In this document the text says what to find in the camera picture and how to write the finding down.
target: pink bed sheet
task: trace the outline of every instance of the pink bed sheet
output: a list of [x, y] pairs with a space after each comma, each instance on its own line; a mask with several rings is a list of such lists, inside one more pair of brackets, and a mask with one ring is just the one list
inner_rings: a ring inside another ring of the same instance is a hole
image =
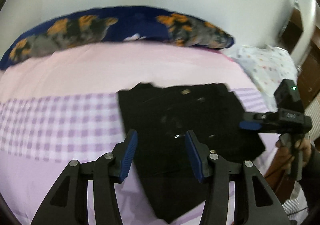
[[[255, 88], [241, 67], [227, 57], [208, 50], [158, 43], [99, 43], [31, 58], [10, 67], [0, 79], [0, 102], [43, 96], [110, 93], [139, 82], [158, 86], [226, 83], [230, 88]], [[265, 173], [274, 157], [276, 135], [262, 135], [266, 151], [256, 160]], [[68, 161], [39, 162], [0, 151], [0, 191], [22, 224], [30, 224], [44, 196]], [[134, 167], [116, 187], [124, 224], [164, 225], [149, 207]], [[136, 202], [130, 202], [136, 193]], [[95, 224], [92, 192], [88, 193], [90, 224]], [[173, 224], [199, 224], [203, 205]], [[233, 203], [230, 216], [232, 222]]]

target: purple and white checkered fabric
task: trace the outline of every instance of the purple and white checkered fabric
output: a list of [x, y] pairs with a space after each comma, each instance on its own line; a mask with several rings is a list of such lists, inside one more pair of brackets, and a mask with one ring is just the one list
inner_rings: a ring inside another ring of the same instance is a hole
[[[247, 111], [267, 111], [258, 91], [232, 91]], [[13, 99], [0, 103], [0, 119], [0, 149], [36, 160], [94, 161], [124, 139], [114, 93]]]

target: floral pillow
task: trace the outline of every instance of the floral pillow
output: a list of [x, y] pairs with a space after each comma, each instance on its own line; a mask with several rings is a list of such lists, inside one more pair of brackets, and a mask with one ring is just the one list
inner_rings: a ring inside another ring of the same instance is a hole
[[214, 50], [234, 43], [222, 29], [190, 15], [147, 6], [95, 8], [52, 19], [25, 32], [4, 53], [0, 70], [80, 45], [137, 39]]

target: black garment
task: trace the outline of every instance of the black garment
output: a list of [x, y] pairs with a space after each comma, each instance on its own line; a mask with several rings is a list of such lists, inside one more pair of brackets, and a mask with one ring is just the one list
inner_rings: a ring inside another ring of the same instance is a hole
[[307, 166], [303, 169], [299, 182], [306, 197], [309, 215], [302, 225], [320, 224], [320, 153], [312, 147], [312, 154]]
[[223, 84], [138, 84], [118, 97], [126, 132], [138, 132], [138, 176], [156, 216], [167, 223], [206, 198], [208, 187], [194, 178], [185, 150], [186, 131], [228, 161], [254, 160], [265, 149], [255, 132], [239, 129], [244, 109]]

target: dark sleeve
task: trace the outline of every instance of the dark sleeve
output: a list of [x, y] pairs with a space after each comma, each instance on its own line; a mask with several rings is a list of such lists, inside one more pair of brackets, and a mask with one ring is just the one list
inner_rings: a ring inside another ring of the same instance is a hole
[[308, 202], [309, 212], [320, 205], [320, 153], [312, 147], [312, 154], [303, 169], [299, 182]]

